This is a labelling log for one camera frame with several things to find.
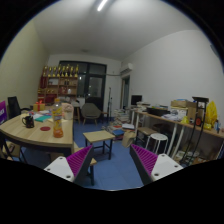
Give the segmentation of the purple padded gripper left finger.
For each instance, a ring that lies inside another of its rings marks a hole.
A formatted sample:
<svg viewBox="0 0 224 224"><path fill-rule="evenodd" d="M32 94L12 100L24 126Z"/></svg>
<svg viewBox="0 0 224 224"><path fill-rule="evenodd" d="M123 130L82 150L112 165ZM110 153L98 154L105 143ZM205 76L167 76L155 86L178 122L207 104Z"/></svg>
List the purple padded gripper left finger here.
<svg viewBox="0 0 224 224"><path fill-rule="evenodd" d="M89 145L68 157L59 156L45 168L45 171L67 181L79 183L87 174L93 153L93 146Z"/></svg>

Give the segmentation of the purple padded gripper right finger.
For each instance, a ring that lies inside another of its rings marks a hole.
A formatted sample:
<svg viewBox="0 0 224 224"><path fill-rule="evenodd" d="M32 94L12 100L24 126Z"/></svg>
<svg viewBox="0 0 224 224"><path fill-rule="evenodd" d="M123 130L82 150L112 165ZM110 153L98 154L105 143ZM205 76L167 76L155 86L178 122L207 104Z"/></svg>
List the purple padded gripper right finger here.
<svg viewBox="0 0 224 224"><path fill-rule="evenodd" d="M137 146L130 145L130 155L144 185L164 178L182 169L182 166L166 154L155 153Z"/></svg>

